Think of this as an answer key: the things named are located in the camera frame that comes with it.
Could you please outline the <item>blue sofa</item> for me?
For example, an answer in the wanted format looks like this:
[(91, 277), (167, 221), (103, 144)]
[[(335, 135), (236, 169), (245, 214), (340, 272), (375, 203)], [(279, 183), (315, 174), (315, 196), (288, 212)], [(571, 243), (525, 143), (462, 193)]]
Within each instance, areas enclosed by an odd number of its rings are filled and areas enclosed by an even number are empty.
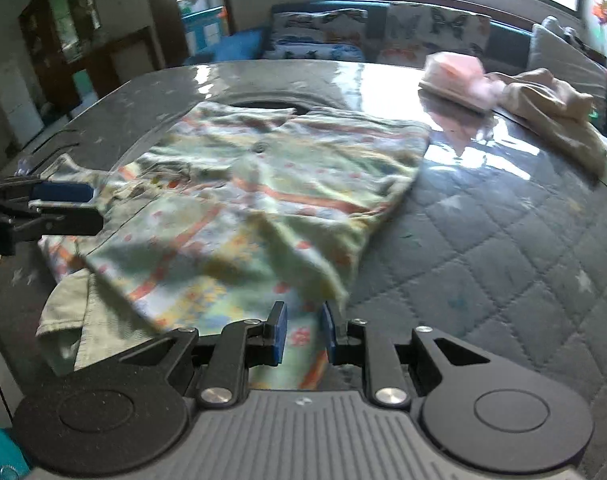
[(428, 55), (476, 56), (489, 72), (526, 69), (531, 33), (481, 13), (417, 2), (332, 0), (272, 6), (266, 26), (226, 37), (208, 62), (321, 60), (421, 68)]

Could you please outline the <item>grey white pillow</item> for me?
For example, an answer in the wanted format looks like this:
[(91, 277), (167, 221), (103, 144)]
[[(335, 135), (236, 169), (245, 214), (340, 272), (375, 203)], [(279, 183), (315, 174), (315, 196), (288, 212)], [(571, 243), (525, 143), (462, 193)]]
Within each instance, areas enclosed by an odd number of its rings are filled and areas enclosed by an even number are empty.
[(531, 30), (528, 70), (546, 68), (556, 79), (593, 98), (593, 122), (602, 129), (606, 118), (607, 70), (544, 25)]

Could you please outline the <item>dark wooden cabinet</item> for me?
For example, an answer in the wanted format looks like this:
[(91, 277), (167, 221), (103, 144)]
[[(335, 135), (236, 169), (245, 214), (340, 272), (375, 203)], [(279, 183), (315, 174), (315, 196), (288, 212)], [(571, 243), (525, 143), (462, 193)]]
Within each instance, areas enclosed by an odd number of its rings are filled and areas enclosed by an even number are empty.
[(19, 27), (42, 96), (59, 112), (162, 67), (148, 0), (31, 0)]

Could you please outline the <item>white refrigerator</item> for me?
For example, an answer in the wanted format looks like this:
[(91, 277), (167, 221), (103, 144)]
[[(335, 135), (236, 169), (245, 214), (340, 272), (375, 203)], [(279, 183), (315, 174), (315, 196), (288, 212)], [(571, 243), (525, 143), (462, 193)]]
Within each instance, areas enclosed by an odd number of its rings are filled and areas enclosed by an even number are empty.
[(38, 136), (44, 127), (14, 58), (0, 65), (0, 107), (21, 148)]

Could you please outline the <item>beige crumpled garment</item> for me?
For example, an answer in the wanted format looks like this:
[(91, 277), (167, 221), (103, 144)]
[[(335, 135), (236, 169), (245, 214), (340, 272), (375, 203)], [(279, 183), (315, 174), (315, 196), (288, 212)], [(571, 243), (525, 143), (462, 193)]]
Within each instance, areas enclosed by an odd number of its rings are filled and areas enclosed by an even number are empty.
[(499, 104), (524, 119), (528, 128), (572, 158), (599, 180), (607, 181), (607, 140), (590, 122), (593, 98), (546, 68), (516, 76), (494, 72), (487, 78), (502, 82)]

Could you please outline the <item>left butterfly cushion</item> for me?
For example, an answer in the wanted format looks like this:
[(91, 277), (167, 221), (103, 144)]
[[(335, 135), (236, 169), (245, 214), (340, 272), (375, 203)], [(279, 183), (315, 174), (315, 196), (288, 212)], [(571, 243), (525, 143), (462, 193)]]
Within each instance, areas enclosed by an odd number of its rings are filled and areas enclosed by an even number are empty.
[(339, 9), (273, 15), (263, 58), (364, 62), (367, 12)]

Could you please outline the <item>colourful pinwheel on wall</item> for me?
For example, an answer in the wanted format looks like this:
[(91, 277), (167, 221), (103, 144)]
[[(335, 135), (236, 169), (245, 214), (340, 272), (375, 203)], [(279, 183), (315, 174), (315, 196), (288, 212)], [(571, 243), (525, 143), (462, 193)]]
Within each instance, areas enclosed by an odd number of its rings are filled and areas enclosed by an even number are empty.
[(592, 15), (599, 23), (599, 34), (604, 36), (607, 27), (607, 0), (601, 0), (593, 4)]

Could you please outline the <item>right butterfly cushion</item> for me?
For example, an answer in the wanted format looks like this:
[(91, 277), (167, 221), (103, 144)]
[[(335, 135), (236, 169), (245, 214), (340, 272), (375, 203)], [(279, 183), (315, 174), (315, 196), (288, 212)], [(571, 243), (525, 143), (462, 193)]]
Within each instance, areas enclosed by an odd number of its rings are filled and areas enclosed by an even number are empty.
[(392, 3), (377, 62), (423, 68), (426, 58), (441, 51), (481, 58), (490, 32), (491, 20), (485, 14), (431, 4)]

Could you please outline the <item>pink item in plastic bag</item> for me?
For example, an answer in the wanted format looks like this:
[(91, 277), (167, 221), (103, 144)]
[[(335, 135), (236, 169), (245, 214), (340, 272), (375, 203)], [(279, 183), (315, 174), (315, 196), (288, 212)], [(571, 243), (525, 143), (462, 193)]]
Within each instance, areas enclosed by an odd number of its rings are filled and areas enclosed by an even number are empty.
[(427, 56), (418, 85), (477, 113), (489, 113), (505, 88), (502, 80), (486, 73), (476, 56), (445, 51)]

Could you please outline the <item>blue white small cabinet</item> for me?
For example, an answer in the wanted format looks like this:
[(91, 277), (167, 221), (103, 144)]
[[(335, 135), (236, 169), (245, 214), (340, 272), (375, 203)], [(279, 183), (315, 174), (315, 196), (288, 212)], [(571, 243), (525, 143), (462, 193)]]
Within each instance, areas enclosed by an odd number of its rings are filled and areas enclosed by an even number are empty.
[(191, 56), (218, 44), (229, 35), (228, 11), (225, 6), (184, 14), (182, 24)]

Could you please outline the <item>colourful patterned child's shirt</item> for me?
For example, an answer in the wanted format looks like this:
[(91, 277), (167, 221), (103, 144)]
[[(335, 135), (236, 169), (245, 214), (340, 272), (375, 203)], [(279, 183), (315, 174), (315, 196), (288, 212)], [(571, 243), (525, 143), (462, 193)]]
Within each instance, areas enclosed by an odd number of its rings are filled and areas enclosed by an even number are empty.
[(317, 387), (320, 310), (346, 304), (429, 141), (413, 120), (203, 102), (117, 170), (59, 157), (46, 177), (94, 186), (104, 226), (40, 242), (56, 279), (36, 333), (42, 358), (65, 375), (177, 328), (215, 335), (265, 318), (282, 301), (283, 361), (250, 382)]

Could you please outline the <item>butterfly cushion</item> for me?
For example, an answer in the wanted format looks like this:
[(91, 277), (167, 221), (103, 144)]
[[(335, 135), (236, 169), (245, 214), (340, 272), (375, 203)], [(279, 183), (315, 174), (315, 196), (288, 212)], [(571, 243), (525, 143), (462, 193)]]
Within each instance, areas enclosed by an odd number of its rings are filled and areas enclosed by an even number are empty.
[(273, 15), (263, 58), (364, 62), (367, 12), (339, 9)]
[(490, 32), (491, 20), (485, 14), (431, 4), (392, 3), (377, 62), (423, 68), (426, 58), (441, 51), (481, 58)]

